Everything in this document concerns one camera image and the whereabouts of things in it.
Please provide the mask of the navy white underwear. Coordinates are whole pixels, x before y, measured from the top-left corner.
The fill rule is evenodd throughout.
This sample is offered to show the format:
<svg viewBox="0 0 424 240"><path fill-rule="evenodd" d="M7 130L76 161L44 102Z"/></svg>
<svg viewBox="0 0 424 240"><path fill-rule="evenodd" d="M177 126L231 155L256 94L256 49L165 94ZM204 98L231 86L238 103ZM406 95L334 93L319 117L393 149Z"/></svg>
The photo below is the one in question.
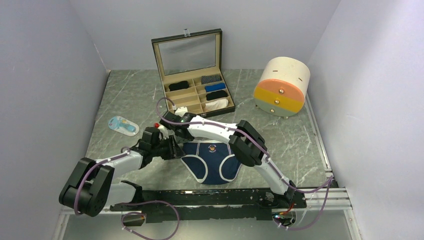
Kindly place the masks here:
<svg viewBox="0 0 424 240"><path fill-rule="evenodd" d="M218 141L193 141L182 146L181 162L203 185L224 185L234 181L241 163L230 146Z"/></svg>

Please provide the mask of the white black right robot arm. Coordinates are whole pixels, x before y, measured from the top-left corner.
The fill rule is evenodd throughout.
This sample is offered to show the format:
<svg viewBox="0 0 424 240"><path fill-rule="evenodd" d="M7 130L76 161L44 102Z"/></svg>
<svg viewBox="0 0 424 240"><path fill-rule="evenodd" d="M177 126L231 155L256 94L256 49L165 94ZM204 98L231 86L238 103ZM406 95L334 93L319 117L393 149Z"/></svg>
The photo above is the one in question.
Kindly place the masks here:
<svg viewBox="0 0 424 240"><path fill-rule="evenodd" d="M254 168L264 178L278 206L286 208L294 201L296 186L278 169L265 140L249 122L223 123L190 112L178 116L167 111L160 116L160 123L186 140L206 138L229 145L242 165Z"/></svg>

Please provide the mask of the black underwear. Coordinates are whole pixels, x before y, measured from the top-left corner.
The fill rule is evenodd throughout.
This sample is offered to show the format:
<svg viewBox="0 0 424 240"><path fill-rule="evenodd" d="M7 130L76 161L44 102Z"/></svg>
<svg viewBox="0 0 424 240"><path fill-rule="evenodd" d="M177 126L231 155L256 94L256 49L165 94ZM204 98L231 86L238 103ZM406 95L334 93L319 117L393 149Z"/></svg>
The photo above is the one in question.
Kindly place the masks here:
<svg viewBox="0 0 424 240"><path fill-rule="evenodd" d="M183 90L183 89L188 89L190 87L190 84L187 80L183 80L180 82L175 82L175 83L171 83L168 88L169 91L178 91L178 90Z"/></svg>

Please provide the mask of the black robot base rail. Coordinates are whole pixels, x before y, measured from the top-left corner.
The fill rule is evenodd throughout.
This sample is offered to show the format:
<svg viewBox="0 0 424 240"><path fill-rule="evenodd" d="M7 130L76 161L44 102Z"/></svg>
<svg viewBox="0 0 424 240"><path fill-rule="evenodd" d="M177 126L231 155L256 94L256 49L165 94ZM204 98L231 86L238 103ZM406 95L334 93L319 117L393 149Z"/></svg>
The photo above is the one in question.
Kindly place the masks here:
<svg viewBox="0 0 424 240"><path fill-rule="evenodd" d="M237 188L208 190L144 190L135 206L116 204L112 212L141 212L147 223L180 220L255 219L270 221L288 209L304 209L305 195L292 192L277 195L269 188Z"/></svg>

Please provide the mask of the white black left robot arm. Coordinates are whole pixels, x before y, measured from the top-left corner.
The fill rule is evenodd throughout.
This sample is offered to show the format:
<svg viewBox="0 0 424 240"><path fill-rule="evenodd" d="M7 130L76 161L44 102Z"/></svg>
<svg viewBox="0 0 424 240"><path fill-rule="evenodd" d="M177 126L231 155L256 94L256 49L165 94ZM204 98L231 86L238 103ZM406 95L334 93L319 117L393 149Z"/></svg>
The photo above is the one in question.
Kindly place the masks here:
<svg viewBox="0 0 424 240"><path fill-rule="evenodd" d="M173 135L164 137L155 127L147 127L132 147L123 147L119 154L104 159L84 157L78 161L58 201L72 208L76 215L97 216L104 208L124 205L137 210L144 202L142 186L123 180L113 183L126 173L140 170L153 158L174 160L184 156Z"/></svg>

